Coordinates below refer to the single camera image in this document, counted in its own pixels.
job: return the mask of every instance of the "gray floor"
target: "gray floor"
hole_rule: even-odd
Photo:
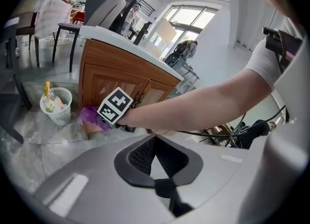
[[[70,52],[72,47],[72,40],[69,43],[57,45],[55,62],[52,63],[53,55],[53,41],[47,39],[40,40],[39,43],[39,59],[40,67],[36,65],[34,41],[31,42],[30,50],[27,45],[28,42],[22,41],[21,37],[17,37],[17,46],[19,47],[20,58],[18,65],[21,71],[22,81],[36,81],[36,82],[59,82],[78,84],[79,65],[82,57],[83,47],[80,46],[84,38],[77,40],[72,72],[69,72]]]
[[[78,117],[78,108],[72,104],[71,121],[64,127],[57,126],[39,105],[44,92],[44,82],[50,81],[52,87],[66,87],[72,92],[73,100],[78,98],[79,64],[83,47],[79,39],[75,49],[72,73],[69,73],[69,57],[72,41],[57,46],[55,63],[52,63],[53,46],[50,42],[39,44],[40,67],[36,66],[34,42],[28,50],[27,43],[18,42],[18,59],[22,81],[33,107],[30,111],[22,108],[15,128],[24,137],[24,144],[18,143],[0,128],[0,161],[11,181],[33,193],[53,172],[79,156],[81,153],[104,144],[118,142],[128,137],[146,134],[144,129],[136,129],[134,134],[119,129],[96,133],[87,138]],[[5,57],[0,55],[0,67],[5,66]],[[15,92],[14,82],[5,90]],[[200,142],[204,137],[182,133],[171,133],[188,142]]]
[[[0,129],[0,159],[11,180],[31,193],[49,175],[88,149],[146,134],[144,129],[134,134],[112,129],[87,140],[76,111],[70,123],[60,127],[38,106],[30,111],[23,109],[15,128],[23,135],[24,144]]]

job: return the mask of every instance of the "office chair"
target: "office chair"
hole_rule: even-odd
[[[121,34],[122,27],[124,25],[124,22],[126,20],[126,17],[128,13],[130,12],[130,9],[134,6],[137,0],[125,0],[126,1],[126,6],[124,9],[121,11],[121,13],[116,17],[114,22],[112,23],[111,27],[109,30]]]

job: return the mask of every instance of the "purple cloth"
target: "purple cloth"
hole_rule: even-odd
[[[109,129],[107,124],[98,119],[99,114],[97,113],[97,109],[95,106],[89,105],[86,108],[83,108],[80,113],[80,118],[82,121],[90,122],[96,124],[102,130],[106,131]]]

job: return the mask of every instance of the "black and white marker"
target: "black and white marker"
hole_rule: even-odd
[[[125,114],[132,102],[133,99],[118,87],[102,101],[97,113],[109,123],[114,124]]]

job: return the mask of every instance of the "white sleeve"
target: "white sleeve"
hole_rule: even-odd
[[[266,39],[257,44],[245,69],[256,72],[273,90],[274,83],[280,77],[281,72],[275,53],[265,48],[265,45]]]

